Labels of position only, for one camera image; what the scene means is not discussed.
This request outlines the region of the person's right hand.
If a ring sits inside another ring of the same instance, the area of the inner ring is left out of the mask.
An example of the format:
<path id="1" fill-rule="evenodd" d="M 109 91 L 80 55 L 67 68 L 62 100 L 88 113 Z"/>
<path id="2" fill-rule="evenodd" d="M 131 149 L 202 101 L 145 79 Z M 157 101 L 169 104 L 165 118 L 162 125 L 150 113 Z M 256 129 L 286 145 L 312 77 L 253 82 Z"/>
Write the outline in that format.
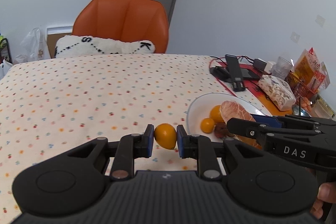
<path id="1" fill-rule="evenodd" d="M 335 203 L 336 201 L 336 187 L 335 182 L 326 182 L 319 186 L 317 198 L 310 210 L 310 213 L 320 219 L 323 215 L 323 203 Z"/>

